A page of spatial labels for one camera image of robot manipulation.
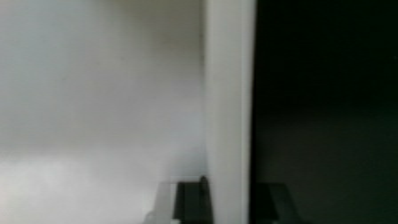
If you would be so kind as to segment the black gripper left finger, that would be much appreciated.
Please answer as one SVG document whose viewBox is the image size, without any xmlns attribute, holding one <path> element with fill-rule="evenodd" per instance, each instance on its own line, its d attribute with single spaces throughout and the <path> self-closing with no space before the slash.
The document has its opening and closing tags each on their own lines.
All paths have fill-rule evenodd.
<svg viewBox="0 0 398 224">
<path fill-rule="evenodd" d="M 214 224 L 214 206 L 209 178 L 180 182 L 173 219 L 180 224 Z"/>
</svg>

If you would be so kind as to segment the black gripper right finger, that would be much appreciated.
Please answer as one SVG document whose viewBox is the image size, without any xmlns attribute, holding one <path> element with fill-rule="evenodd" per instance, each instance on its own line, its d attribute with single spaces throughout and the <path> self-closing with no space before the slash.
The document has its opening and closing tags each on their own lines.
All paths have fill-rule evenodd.
<svg viewBox="0 0 398 224">
<path fill-rule="evenodd" d="M 287 185 L 260 183 L 255 196 L 255 224 L 303 224 Z"/>
</svg>

